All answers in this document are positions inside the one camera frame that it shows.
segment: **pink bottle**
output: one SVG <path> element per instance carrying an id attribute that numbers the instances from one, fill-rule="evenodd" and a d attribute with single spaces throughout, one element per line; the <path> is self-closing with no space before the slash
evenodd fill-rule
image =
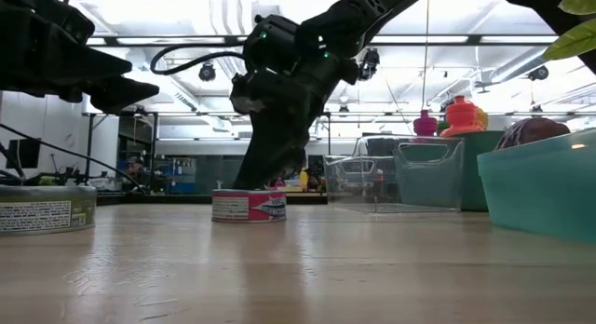
<path id="1" fill-rule="evenodd" d="M 428 110 L 420 112 L 420 118 L 413 121 L 413 131 L 421 137 L 432 137 L 437 132 L 437 118 L 428 116 Z"/>

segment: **nutrition label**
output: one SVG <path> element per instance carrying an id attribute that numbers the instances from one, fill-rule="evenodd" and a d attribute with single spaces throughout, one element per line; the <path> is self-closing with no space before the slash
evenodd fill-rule
<path id="1" fill-rule="evenodd" d="M 70 225 L 70 201 L 0 203 L 0 232 L 38 231 Z"/>
<path id="2" fill-rule="evenodd" d="M 249 219 L 249 199 L 247 197 L 213 198 L 213 218 L 229 220 Z"/>

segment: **plant leaf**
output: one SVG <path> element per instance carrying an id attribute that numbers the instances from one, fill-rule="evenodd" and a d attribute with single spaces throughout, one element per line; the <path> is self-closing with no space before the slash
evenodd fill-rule
<path id="1" fill-rule="evenodd" d="M 573 58 L 596 48 L 596 19 L 585 21 L 561 35 L 544 53 L 546 60 Z"/>
<path id="2" fill-rule="evenodd" d="M 596 0 L 562 0 L 559 8 L 577 16 L 590 15 L 596 13 Z"/>

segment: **wooden table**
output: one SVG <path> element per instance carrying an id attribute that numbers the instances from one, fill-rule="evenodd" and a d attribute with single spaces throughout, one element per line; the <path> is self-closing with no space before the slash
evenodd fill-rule
<path id="1" fill-rule="evenodd" d="M 0 323 L 596 323 L 596 247 L 484 214 L 98 208 L 92 230 L 0 238 Z"/>

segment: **tuna can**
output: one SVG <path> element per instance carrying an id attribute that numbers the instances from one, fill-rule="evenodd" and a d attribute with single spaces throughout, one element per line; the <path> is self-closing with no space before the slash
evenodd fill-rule
<path id="1" fill-rule="evenodd" d="M 271 223 L 286 220 L 286 193 L 277 190 L 213 190 L 211 220 Z"/>

